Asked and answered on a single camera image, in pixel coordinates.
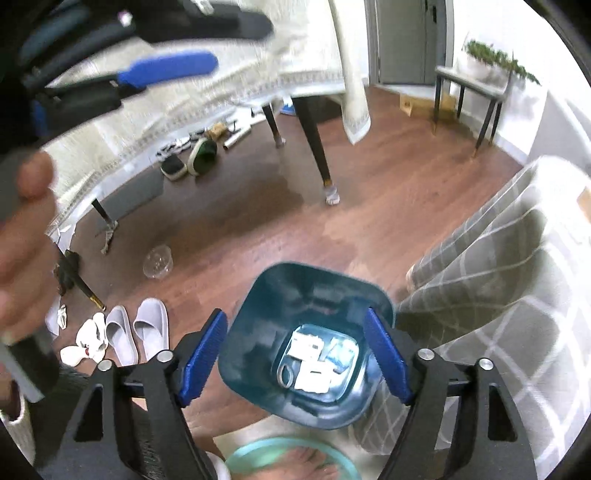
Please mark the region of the person's left hand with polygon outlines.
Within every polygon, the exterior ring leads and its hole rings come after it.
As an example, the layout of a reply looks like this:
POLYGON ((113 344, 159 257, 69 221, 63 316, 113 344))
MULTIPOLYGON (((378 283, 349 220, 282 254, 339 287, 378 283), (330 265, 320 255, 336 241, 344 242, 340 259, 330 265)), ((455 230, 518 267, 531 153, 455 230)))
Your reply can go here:
POLYGON ((51 157, 32 155, 17 178, 20 207, 1 227, 1 341, 7 345, 43 326, 57 296, 57 250, 46 235, 55 216, 52 180, 51 157))

